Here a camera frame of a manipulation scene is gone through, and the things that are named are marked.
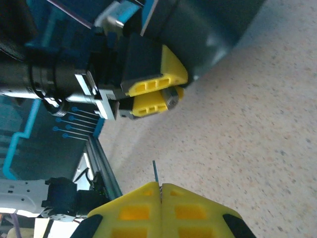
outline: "robotic arm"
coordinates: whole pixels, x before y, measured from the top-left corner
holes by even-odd
[[[109,199],[101,191],[78,190],[66,178],[49,180],[0,179],[0,204],[13,208],[19,215],[71,222],[85,217]]]

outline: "gray floor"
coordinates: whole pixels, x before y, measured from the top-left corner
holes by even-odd
[[[154,180],[236,209],[259,238],[317,237],[317,2],[268,0],[173,111],[106,122],[124,193]]]

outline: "yellow plastic block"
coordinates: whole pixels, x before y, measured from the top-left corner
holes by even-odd
[[[181,61],[165,45],[162,48],[161,77],[135,83],[127,93],[134,97],[188,82],[188,73]]]
[[[160,238],[159,184],[151,182],[88,214],[103,216],[94,238]]]
[[[162,185],[163,238],[234,238],[224,214],[240,215],[172,184]]]
[[[184,97],[184,89],[175,87],[179,100]],[[160,91],[146,93],[134,97],[132,114],[136,117],[144,117],[154,113],[162,113],[167,110],[165,100]]]

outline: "purple cable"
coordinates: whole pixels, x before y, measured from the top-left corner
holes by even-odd
[[[56,6],[58,9],[62,10],[63,12],[65,12],[67,15],[69,15],[71,18],[73,18],[74,20],[76,20],[80,24],[86,26],[88,29],[91,29],[93,27],[92,23],[90,23],[89,21],[85,20],[84,18],[82,18],[77,13],[73,12],[68,7],[66,7],[64,4],[61,4],[57,0],[47,0],[47,1],[49,3],[51,3],[51,4],[53,4],[54,6]]]
[[[13,225],[15,228],[16,238],[22,238],[21,230],[20,230],[20,226],[19,226],[19,221],[18,221],[18,216],[15,213],[13,213],[13,214],[11,214],[11,218],[12,218],[12,222],[13,222]]]

